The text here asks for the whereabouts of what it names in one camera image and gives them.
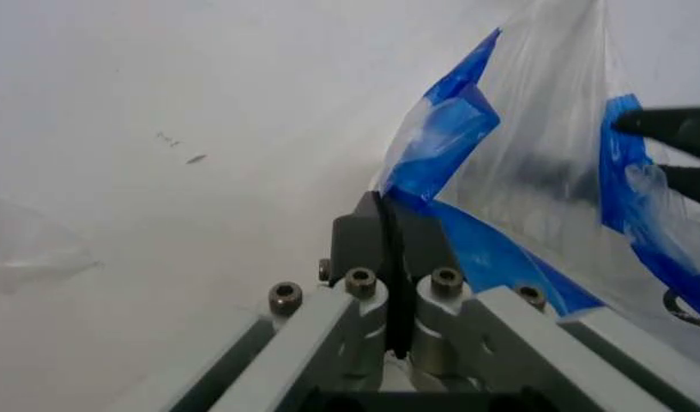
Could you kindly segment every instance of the white surface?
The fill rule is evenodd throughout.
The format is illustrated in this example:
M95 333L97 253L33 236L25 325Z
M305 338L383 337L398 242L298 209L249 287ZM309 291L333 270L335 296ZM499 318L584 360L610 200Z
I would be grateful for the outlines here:
M0 410L98 410L205 307L310 287L402 116L522 1L0 0L0 195L102 263L0 294ZM643 103L700 103L700 0L611 3Z

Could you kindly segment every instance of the dark mark on surface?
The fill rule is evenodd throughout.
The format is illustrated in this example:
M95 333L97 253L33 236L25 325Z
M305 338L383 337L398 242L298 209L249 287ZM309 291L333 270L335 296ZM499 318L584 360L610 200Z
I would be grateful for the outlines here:
M197 156L193 157L192 159L188 160L185 164L186 165L191 165L193 163L197 163L198 161L201 161L202 159L205 159L208 157L207 154L198 154Z

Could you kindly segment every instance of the metal cylinder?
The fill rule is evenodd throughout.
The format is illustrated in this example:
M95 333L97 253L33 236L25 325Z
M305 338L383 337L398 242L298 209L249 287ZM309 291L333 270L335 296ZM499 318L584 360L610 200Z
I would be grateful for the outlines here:
M345 274L345 290L358 299L367 299L376 293L376 274L367 268L353 268Z
M436 268L431 273L431 290L443 297L455 297L462 291L464 278L452 268Z
M539 288L531 285L520 285L516 287L516 293L539 311L543 312L546 308L546 295Z
M279 282L269 291L269 308L274 315L292 316L302 306L302 288L294 282Z
M327 258L319 259L319 281L326 282L329 280L330 261Z

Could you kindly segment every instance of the hex socket screw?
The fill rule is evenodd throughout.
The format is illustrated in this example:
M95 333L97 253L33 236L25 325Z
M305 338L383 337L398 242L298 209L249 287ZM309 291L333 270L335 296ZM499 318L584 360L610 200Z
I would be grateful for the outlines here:
M269 291L269 308L274 315L292 316L302 306L302 288L294 282L276 283Z
M454 298L462 292L464 278L452 268L436 268L431 273L431 290L444 298Z
M345 274L345 290L358 299L376 294L376 274L367 268L353 268Z

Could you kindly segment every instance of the plastic bag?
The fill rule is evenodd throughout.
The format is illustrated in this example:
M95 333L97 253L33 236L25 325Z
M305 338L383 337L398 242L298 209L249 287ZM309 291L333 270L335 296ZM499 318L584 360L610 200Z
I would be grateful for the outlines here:
M603 302L700 350L662 303L700 313L700 216L656 146L611 130L639 107L615 54L603 0L529 3L409 113L378 188L439 218L474 289L533 284L562 316Z
M0 198L0 293L57 281L94 266L82 240L39 213Z

